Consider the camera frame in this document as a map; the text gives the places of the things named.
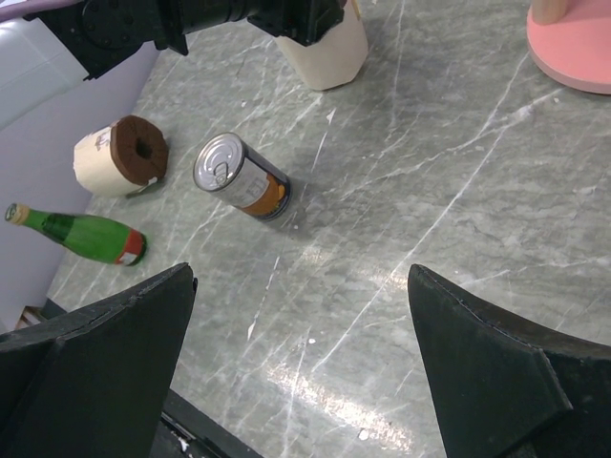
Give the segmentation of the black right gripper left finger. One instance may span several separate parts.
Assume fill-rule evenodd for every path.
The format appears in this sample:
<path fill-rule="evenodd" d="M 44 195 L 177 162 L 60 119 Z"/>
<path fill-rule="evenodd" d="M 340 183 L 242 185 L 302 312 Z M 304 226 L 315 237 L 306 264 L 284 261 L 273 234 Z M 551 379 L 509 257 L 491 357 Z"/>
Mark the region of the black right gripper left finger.
<path fill-rule="evenodd" d="M 180 263 L 3 334 L 2 456 L 148 456 L 196 291 Z"/>

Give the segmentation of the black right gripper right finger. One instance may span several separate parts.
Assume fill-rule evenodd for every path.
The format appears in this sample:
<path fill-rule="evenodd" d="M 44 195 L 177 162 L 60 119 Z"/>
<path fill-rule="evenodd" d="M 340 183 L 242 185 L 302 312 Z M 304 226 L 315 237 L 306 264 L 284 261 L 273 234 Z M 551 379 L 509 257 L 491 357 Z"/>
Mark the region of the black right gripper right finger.
<path fill-rule="evenodd" d="M 415 264 L 411 317 L 449 457 L 607 457 L 610 348 Z"/>

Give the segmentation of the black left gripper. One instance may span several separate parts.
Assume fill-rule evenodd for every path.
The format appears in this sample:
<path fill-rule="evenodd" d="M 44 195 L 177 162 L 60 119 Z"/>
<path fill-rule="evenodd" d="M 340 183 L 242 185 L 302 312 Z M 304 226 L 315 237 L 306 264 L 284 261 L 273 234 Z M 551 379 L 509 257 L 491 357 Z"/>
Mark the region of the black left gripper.
<path fill-rule="evenodd" d="M 261 8 L 247 17 L 249 23 L 274 37 L 286 37 L 308 47 L 344 19 L 344 1 L 262 1 Z"/>

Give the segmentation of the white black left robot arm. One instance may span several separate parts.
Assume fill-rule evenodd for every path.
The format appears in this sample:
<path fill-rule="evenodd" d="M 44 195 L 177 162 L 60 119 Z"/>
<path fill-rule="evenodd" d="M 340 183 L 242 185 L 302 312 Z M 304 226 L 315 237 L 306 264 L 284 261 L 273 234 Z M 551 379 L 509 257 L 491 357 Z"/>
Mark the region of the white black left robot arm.
<path fill-rule="evenodd" d="M 343 1 L 4 1 L 1 124 L 82 80 L 97 79 L 145 43 L 186 55 L 186 36 L 246 20 L 309 47 L 344 19 Z"/>

